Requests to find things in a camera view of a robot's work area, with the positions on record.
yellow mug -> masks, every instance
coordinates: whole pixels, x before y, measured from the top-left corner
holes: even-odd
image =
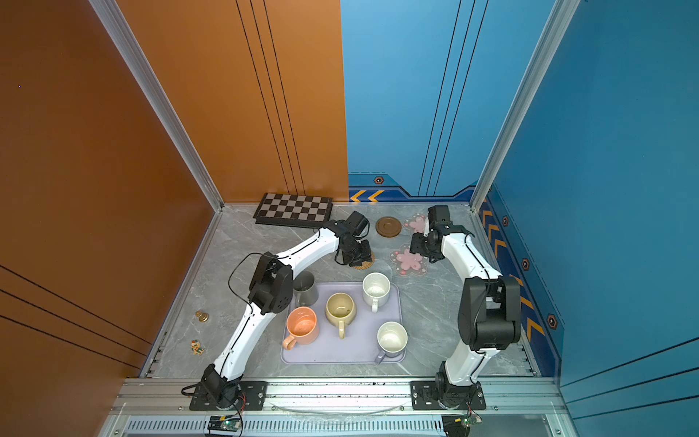
[[[291,350],[295,344],[307,345],[318,338],[318,317],[315,311],[307,306],[301,306],[293,310],[287,318],[287,330],[289,336],[282,343],[282,347]]]
[[[345,327],[356,316],[356,305],[349,294],[335,293],[325,304],[325,317],[340,330],[340,339],[345,337]]]

pink flower coaster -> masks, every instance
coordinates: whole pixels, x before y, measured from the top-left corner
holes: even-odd
[[[425,214],[421,213],[415,213],[412,215],[411,218],[403,220],[403,228],[406,231],[409,231],[410,234],[414,234],[415,232],[419,232],[421,234],[425,233],[425,220],[427,220],[427,217],[425,217]]]
[[[427,273],[426,259],[417,253],[410,253],[410,244],[404,244],[400,249],[392,251],[389,257],[396,265],[396,273],[400,276],[423,276]]]

mug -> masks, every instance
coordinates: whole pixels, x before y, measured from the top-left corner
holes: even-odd
[[[369,273],[361,281],[361,288],[364,291],[364,301],[371,307],[371,312],[376,313],[389,300],[391,281],[383,273]]]
[[[345,337],[345,327],[356,316],[356,305],[349,294],[335,293],[325,304],[325,317],[340,330],[340,339]]]
[[[397,357],[408,344],[408,333],[403,325],[398,322],[386,322],[376,333],[379,342],[379,355],[374,362],[379,364],[386,357]]]
[[[318,289],[315,287],[313,273],[302,271],[294,278],[294,295],[296,306],[311,306],[318,300]]]
[[[287,330],[289,336],[282,343],[282,347],[291,350],[295,344],[307,345],[318,338],[318,317],[315,311],[307,306],[301,306],[287,317]]]

orange wall panel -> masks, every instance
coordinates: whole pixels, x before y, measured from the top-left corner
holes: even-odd
[[[89,3],[3,2],[0,264],[157,335],[212,217]]]
[[[339,1],[118,4],[225,201],[347,200]]]
[[[0,52],[0,429],[91,436],[213,211],[88,1],[0,3]]]
[[[261,3],[253,1],[256,10]],[[305,190],[347,201],[340,2],[267,1],[266,7]]]

white robotic arm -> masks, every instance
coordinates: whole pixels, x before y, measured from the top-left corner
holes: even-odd
[[[430,262],[448,259],[463,281],[461,339],[437,373],[435,398],[445,408],[465,403],[471,407],[471,398],[481,390],[478,375],[490,358],[519,340],[519,284],[504,278],[486,261],[470,232],[452,223],[447,206],[429,208],[425,233],[413,234],[410,251]],[[486,309],[487,300],[500,308]]]
[[[210,364],[196,384],[190,409],[199,404],[221,410],[237,408],[240,379],[254,346],[272,319],[287,308],[293,297],[294,278],[321,257],[341,250],[343,264],[360,266],[371,261],[367,240],[360,241],[368,220],[354,212],[346,220],[326,222],[308,240],[284,252],[260,256],[250,282],[250,294],[243,318],[221,355]]]
[[[277,253],[275,258],[291,268],[293,279],[321,257],[335,252],[339,242],[340,239],[330,229],[323,227],[308,240],[285,252]],[[231,340],[214,361],[215,370],[220,376],[227,380],[235,380],[243,375],[253,348],[276,315],[274,312],[262,314],[255,302],[245,307],[243,318],[233,332]]]

